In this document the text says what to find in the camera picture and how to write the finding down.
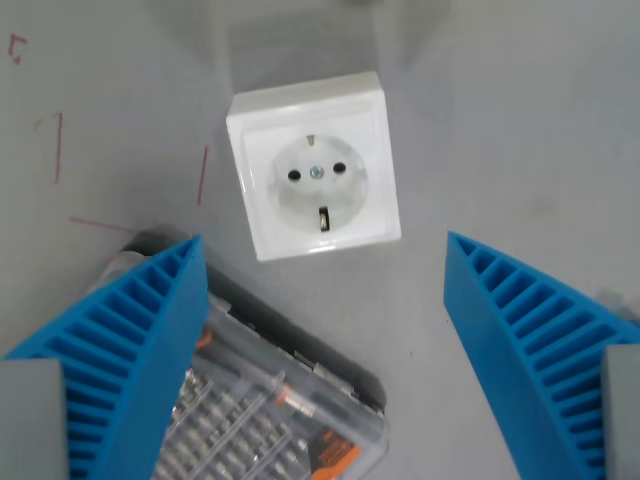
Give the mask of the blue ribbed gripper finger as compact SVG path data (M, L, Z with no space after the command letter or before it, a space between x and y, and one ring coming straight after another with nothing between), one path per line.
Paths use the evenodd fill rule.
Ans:
M99 288L14 347L57 359L72 479L148 479L208 315L200 237Z
M566 284L449 232L444 306L523 479L603 479L600 372L639 328Z

